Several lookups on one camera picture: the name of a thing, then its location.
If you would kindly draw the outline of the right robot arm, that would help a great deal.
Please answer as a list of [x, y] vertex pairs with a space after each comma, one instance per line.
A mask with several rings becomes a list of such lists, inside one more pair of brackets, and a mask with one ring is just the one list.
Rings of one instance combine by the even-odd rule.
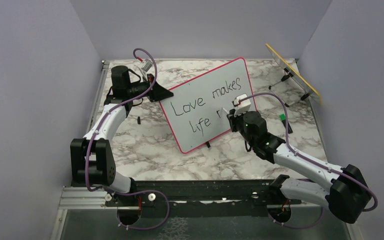
[[300, 153], [289, 143], [271, 134], [267, 122], [257, 111], [226, 115], [232, 132], [243, 137], [247, 152], [262, 160], [287, 167], [309, 179], [308, 182], [290, 176], [279, 176], [271, 183], [269, 199], [280, 204], [284, 200], [303, 200], [327, 208], [339, 220], [354, 224], [373, 196], [360, 169], [330, 164]]

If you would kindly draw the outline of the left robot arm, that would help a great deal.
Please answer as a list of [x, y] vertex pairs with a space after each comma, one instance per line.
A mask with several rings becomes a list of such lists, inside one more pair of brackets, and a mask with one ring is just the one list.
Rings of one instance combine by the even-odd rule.
[[148, 66], [142, 66], [139, 69], [139, 80], [132, 82], [132, 69], [125, 65], [113, 67], [112, 86], [106, 95], [101, 116], [87, 134], [70, 143], [73, 181], [96, 189], [107, 188], [118, 192], [118, 199], [127, 206], [135, 203], [137, 191], [134, 180], [116, 170], [112, 139], [135, 107], [134, 100], [148, 98], [150, 102], [159, 102], [174, 95], [157, 83], [156, 77], [148, 72], [149, 69]]

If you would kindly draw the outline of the pink-framed whiteboard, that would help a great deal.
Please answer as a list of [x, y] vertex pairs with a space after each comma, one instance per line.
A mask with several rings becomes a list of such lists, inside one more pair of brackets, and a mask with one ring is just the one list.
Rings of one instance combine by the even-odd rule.
[[231, 130], [227, 114], [235, 97], [253, 94], [246, 60], [238, 57], [170, 89], [160, 106], [181, 153]]

